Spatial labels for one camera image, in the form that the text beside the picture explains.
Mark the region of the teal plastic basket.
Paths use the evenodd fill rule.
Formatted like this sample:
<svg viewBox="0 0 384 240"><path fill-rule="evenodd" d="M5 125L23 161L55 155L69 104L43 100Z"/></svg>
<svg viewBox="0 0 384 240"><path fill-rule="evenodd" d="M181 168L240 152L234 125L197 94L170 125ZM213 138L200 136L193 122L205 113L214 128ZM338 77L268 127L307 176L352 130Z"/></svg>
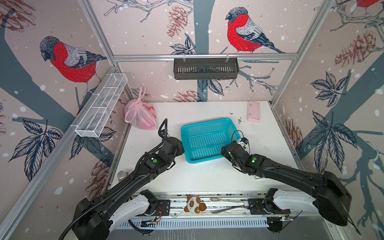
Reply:
<svg viewBox="0 0 384 240"><path fill-rule="evenodd" d="M190 164L221 158L222 148L242 136L229 118L181 127L183 148Z"/></svg>

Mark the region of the pink plastic bag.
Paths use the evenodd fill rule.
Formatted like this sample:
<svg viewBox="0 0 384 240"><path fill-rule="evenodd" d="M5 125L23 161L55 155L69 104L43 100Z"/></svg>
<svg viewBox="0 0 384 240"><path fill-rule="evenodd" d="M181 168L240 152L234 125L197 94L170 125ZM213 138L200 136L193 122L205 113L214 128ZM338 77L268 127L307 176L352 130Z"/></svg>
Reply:
<svg viewBox="0 0 384 240"><path fill-rule="evenodd" d="M146 93L144 84L139 88L139 94L136 99L130 100L124 108L124 120L133 127L140 130L156 130L157 115L155 108L144 102L143 97Z"/></svg>

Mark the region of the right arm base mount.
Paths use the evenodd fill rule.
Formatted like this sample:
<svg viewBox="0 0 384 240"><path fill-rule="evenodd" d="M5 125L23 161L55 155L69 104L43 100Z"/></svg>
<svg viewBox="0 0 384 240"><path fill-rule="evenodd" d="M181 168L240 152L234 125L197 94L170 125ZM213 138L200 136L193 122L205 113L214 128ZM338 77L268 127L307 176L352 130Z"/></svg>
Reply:
<svg viewBox="0 0 384 240"><path fill-rule="evenodd" d="M264 199L248 199L248 210L251 215L290 215L290 210L280 209L273 201Z"/></svg>

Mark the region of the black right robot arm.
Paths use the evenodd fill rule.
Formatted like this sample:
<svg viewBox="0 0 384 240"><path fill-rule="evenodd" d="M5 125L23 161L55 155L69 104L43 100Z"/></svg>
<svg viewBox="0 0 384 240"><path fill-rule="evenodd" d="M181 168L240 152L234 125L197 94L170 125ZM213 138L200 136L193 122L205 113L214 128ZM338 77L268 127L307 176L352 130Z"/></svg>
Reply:
<svg viewBox="0 0 384 240"><path fill-rule="evenodd" d="M244 174L276 180L309 194L324 219L342 227L348 224L352 195L335 174L305 172L262 155L250 155L236 142L224 146L221 155Z"/></svg>

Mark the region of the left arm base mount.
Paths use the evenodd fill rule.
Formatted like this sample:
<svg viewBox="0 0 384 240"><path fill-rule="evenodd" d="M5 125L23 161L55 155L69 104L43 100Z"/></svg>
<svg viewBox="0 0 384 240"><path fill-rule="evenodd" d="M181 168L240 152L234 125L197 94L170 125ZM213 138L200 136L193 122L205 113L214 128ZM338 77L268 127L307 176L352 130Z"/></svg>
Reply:
<svg viewBox="0 0 384 240"><path fill-rule="evenodd" d="M156 205L150 203L149 208L137 217L159 217L169 216L171 208L170 200L157 200Z"/></svg>

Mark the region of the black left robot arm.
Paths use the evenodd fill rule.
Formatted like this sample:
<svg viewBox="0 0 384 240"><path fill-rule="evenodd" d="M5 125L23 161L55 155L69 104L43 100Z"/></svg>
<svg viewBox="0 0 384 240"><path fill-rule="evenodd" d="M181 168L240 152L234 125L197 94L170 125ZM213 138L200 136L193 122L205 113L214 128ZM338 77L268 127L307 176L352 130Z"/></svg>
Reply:
<svg viewBox="0 0 384 240"><path fill-rule="evenodd" d="M105 240L110 234L112 216L141 187L175 164L175 158L184 154L182 141L174 137L163 139L152 151L145 153L133 172L124 180L99 197L81 200L75 209L73 221L59 239L63 240L70 230L79 240Z"/></svg>

